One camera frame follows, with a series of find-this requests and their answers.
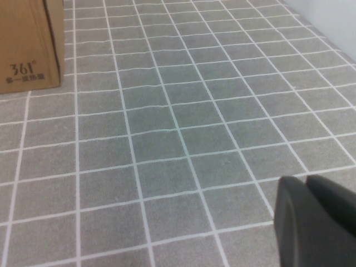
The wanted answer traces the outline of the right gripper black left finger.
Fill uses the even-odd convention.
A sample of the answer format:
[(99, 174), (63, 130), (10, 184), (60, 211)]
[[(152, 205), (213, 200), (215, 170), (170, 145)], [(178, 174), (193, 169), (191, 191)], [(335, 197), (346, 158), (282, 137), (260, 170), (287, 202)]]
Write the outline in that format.
[(278, 183), (274, 229), (281, 266), (355, 266), (355, 234), (324, 210), (294, 176)]

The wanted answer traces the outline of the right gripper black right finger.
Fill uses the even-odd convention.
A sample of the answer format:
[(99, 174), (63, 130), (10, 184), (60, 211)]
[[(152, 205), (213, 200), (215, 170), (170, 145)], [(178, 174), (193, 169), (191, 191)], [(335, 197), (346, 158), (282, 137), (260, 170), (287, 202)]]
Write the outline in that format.
[(305, 184), (334, 221), (355, 234), (355, 193), (320, 175), (307, 176)]

